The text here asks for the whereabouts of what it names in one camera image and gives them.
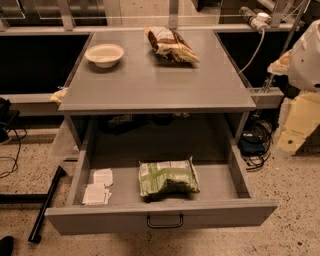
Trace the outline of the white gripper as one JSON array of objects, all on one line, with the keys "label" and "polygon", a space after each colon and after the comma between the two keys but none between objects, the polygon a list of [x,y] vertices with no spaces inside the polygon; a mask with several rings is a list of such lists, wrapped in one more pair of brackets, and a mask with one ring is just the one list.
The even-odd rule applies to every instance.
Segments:
[{"label": "white gripper", "polygon": [[[273,75],[287,75],[292,50],[271,63],[267,71]],[[320,125],[320,94],[300,93],[294,99],[285,98],[278,119],[276,148],[294,155]]]}]

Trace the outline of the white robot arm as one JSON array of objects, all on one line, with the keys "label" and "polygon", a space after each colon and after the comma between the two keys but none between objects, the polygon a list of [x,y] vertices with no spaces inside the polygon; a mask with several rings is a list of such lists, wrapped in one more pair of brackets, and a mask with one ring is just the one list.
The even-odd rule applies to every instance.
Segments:
[{"label": "white robot arm", "polygon": [[276,148],[295,154],[320,125],[320,20],[311,23],[294,46],[267,71],[286,75],[300,93],[288,101],[286,120],[280,115],[280,132]]}]

